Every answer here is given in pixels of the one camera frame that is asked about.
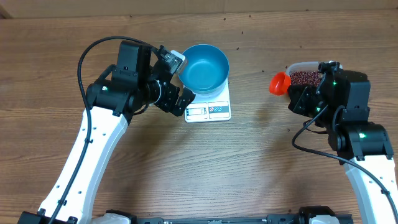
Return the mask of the white digital kitchen scale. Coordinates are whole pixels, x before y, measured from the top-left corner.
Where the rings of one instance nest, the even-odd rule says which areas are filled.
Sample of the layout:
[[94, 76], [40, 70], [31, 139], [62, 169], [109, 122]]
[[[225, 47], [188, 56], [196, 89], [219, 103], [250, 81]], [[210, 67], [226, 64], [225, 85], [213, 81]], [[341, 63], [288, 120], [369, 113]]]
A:
[[194, 101], [185, 109], [184, 118], [187, 123], [229, 121], [231, 102], [228, 80], [223, 83], [223, 88], [213, 93], [196, 94]]

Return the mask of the red beans in container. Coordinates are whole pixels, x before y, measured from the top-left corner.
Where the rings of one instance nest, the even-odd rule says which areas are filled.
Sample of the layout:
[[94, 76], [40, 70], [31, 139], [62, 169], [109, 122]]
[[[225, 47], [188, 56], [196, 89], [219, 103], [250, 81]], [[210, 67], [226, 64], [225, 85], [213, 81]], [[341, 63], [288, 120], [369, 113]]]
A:
[[290, 74], [291, 85], [311, 85], [318, 86], [321, 76], [317, 71], [297, 71]]

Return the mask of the clear plastic container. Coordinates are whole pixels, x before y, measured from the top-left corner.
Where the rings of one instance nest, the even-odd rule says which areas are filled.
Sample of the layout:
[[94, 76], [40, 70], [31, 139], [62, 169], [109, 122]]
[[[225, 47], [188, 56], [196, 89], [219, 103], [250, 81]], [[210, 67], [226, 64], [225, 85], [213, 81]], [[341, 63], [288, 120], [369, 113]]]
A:
[[291, 74], [294, 72], [314, 72], [318, 70], [318, 66], [321, 62], [299, 62], [299, 63], [294, 63], [290, 66], [287, 67], [286, 71], [284, 74], [289, 77]]

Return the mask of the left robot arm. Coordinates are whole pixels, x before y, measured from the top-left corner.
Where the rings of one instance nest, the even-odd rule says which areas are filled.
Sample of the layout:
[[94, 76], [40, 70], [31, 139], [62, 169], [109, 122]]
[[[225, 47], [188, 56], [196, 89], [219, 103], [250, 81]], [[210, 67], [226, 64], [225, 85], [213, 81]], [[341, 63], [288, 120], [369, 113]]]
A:
[[109, 159], [133, 117], [145, 112], [149, 105], [181, 116], [195, 94], [170, 82], [186, 66], [184, 55], [141, 40], [120, 39], [118, 61], [88, 88], [80, 87], [85, 110], [58, 180], [38, 211], [22, 212], [18, 224], [137, 223], [136, 216], [117, 210], [92, 217]]

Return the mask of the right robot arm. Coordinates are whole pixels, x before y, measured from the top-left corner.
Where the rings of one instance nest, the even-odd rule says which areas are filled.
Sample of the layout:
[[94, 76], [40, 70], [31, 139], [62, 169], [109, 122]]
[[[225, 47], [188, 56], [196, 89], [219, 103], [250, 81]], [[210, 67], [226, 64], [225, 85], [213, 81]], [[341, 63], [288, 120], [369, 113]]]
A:
[[371, 89], [366, 74], [344, 70], [338, 62], [320, 62], [317, 86], [291, 85], [289, 110], [326, 129], [333, 154], [345, 169], [363, 223], [397, 223], [394, 151], [386, 129], [370, 122]]

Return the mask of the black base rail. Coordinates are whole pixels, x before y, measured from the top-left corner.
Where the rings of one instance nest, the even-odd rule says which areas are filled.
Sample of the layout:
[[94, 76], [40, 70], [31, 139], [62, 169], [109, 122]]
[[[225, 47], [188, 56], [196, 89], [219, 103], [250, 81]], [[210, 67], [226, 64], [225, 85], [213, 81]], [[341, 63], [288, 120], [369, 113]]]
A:
[[119, 210], [107, 210], [106, 213], [91, 221], [96, 224], [130, 223], [130, 224], [353, 224], [350, 214], [338, 215], [327, 206], [301, 207], [296, 214], [268, 214], [264, 217], [233, 218], [139, 218]]

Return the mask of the blue plastic bowl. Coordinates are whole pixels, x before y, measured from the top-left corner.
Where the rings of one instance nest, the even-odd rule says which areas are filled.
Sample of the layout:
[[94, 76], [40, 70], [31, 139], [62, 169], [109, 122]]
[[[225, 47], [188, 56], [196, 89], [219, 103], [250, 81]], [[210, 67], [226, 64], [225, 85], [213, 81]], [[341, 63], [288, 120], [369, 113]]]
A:
[[226, 85], [230, 70], [229, 60], [219, 48], [198, 44], [187, 48], [182, 55], [188, 61], [179, 75], [184, 87], [196, 94], [209, 95]]

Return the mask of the red measuring scoop blue handle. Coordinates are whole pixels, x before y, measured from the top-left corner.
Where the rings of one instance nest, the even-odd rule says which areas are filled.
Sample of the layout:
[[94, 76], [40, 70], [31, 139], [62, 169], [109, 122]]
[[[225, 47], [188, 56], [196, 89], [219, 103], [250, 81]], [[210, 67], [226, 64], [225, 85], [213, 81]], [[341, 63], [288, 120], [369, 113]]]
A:
[[285, 72], [277, 73], [269, 84], [269, 92], [273, 95], [284, 95], [291, 85], [291, 78]]

